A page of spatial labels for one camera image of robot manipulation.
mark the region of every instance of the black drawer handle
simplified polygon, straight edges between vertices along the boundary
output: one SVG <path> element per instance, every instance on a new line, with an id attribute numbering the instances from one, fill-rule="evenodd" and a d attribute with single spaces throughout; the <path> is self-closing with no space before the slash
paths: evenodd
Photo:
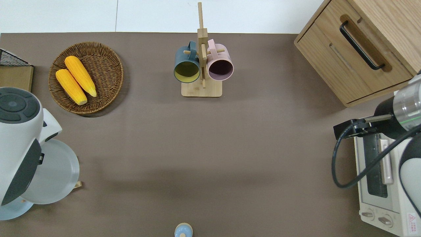
<path id="1" fill-rule="evenodd" d="M 355 42 L 355 40 L 351 37 L 351 35 L 346 31 L 345 25 L 348 24 L 348 21 L 342 23 L 341 27 L 339 27 L 339 31 L 345 37 L 345 39 L 349 42 L 349 44 L 357 51 L 357 53 L 362 57 L 362 59 L 370 66 L 373 70 L 379 70 L 380 68 L 384 67 L 384 64 L 377 66 L 374 62 L 367 56 L 367 54 L 362 50 L 362 48 Z"/>

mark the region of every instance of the dark green mug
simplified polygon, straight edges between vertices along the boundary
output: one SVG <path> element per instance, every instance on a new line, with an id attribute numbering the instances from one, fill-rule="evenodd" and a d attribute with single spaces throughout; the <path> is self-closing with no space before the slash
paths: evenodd
<path id="1" fill-rule="evenodd" d="M 190 41 L 188 46 L 177 50 L 174 76 L 180 82 L 191 83 L 199 78 L 199 57 L 196 52 L 196 42 L 194 41 Z"/>

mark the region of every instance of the corn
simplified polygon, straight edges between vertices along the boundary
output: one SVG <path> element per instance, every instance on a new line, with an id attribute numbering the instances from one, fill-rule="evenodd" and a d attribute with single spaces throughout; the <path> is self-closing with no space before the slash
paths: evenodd
<path id="1" fill-rule="evenodd" d="M 64 63 L 82 89 L 91 96 L 96 97 L 95 85 L 82 62 L 75 56 L 68 56 L 64 60 Z"/>
<path id="2" fill-rule="evenodd" d="M 60 69 L 56 71 L 56 78 L 64 91 L 70 96 L 70 98 L 78 105 L 86 104 L 88 101 L 86 95 L 83 93 L 79 84 L 73 78 L 72 74 L 67 69 Z"/>

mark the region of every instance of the white floor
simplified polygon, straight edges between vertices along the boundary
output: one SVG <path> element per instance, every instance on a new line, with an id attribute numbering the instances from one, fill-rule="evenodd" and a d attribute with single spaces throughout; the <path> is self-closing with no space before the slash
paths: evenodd
<path id="1" fill-rule="evenodd" d="M 198 1 L 0 0 L 0 33 L 196 32 Z M 322 1 L 202 0 L 203 22 L 208 32 L 296 34 Z"/>

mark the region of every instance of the oven knob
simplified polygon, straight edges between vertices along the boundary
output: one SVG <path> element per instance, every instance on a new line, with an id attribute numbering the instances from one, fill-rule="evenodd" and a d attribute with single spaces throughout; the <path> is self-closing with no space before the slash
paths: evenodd
<path id="1" fill-rule="evenodd" d="M 360 211 L 360 215 L 369 218 L 370 220 L 374 220 L 374 212 L 371 209 L 367 209 L 365 212 Z"/>
<path id="2" fill-rule="evenodd" d="M 392 218 L 389 215 L 385 215 L 383 217 L 379 217 L 378 220 L 387 225 L 389 228 L 393 226 L 393 221 Z"/>
<path id="3" fill-rule="evenodd" d="M 366 216 L 366 217 L 373 217 L 373 214 L 370 212 L 363 212 L 361 213 L 361 215 Z"/>

